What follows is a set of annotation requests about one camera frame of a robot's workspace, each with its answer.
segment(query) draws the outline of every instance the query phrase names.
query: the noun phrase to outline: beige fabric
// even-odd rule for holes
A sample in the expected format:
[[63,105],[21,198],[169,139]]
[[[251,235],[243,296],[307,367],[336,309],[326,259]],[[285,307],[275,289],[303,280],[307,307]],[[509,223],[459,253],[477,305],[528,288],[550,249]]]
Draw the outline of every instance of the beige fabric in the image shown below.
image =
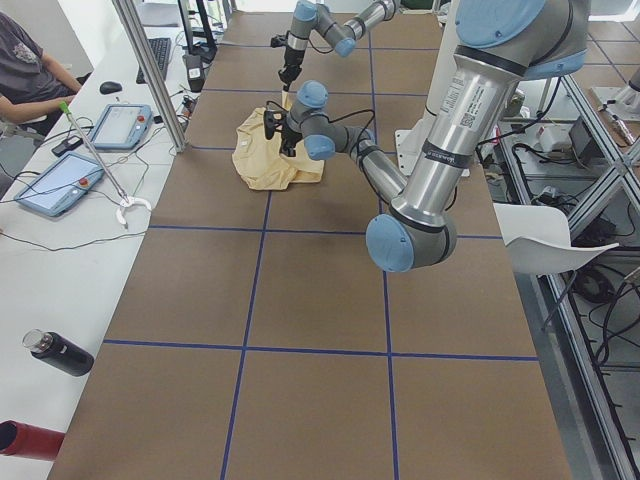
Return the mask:
[[[289,110],[291,102],[282,93],[283,106]],[[265,108],[256,108],[240,125],[238,143],[233,152],[236,171],[252,190],[285,190],[290,183],[317,183],[322,179],[324,161],[309,158],[302,142],[296,146],[296,156],[281,155],[280,135],[264,138],[262,115]]]

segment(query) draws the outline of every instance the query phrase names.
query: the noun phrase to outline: gray robot arm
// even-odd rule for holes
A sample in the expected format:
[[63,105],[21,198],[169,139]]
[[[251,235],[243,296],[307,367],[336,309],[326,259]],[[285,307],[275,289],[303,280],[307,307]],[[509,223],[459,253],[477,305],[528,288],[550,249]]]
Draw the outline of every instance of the gray robot arm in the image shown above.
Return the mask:
[[362,128],[330,123],[328,95],[307,82],[283,119],[285,137],[304,139],[311,158],[353,158],[389,205],[367,228],[367,247],[386,271],[445,260],[456,233],[446,205],[478,142],[495,124],[520,80],[578,70],[586,54],[590,0],[461,0],[457,71],[410,177]]
[[286,46],[284,67],[278,72],[289,91],[291,84],[302,72],[302,62],[307,50],[309,35],[317,31],[341,57],[347,57],[371,28],[391,20],[398,10],[399,0],[375,0],[365,11],[339,25],[325,5],[300,0],[293,13],[291,30],[271,40],[272,47]]

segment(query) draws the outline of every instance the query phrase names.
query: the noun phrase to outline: brown table surface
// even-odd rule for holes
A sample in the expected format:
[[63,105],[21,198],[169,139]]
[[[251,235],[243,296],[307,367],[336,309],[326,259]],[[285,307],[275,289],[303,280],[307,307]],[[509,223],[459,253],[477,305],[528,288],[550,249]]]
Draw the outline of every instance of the brown table surface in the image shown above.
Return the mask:
[[[380,206],[346,156],[284,192],[235,173],[290,21],[232,18],[243,46],[220,47],[49,478],[569,479],[481,169],[453,257],[407,274],[369,259]],[[296,86],[323,81],[334,118],[375,108],[393,157],[439,43],[432,16],[399,16],[348,60],[309,51]]]

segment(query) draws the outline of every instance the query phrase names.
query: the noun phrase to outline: computer mouse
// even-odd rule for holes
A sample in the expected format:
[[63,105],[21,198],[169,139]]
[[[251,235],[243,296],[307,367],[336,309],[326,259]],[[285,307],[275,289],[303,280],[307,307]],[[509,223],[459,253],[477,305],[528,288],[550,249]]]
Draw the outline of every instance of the computer mouse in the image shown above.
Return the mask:
[[100,85],[100,93],[103,95],[108,95],[110,93],[120,92],[122,91],[122,85],[118,82],[104,82]]

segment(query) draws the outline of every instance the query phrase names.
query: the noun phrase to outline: bottle cap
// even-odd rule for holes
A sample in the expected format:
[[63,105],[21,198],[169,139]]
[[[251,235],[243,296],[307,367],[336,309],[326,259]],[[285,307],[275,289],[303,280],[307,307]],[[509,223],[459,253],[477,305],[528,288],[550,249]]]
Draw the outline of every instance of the bottle cap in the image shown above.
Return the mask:
[[42,330],[33,329],[22,339],[22,345],[34,353],[42,353],[51,346],[52,337]]

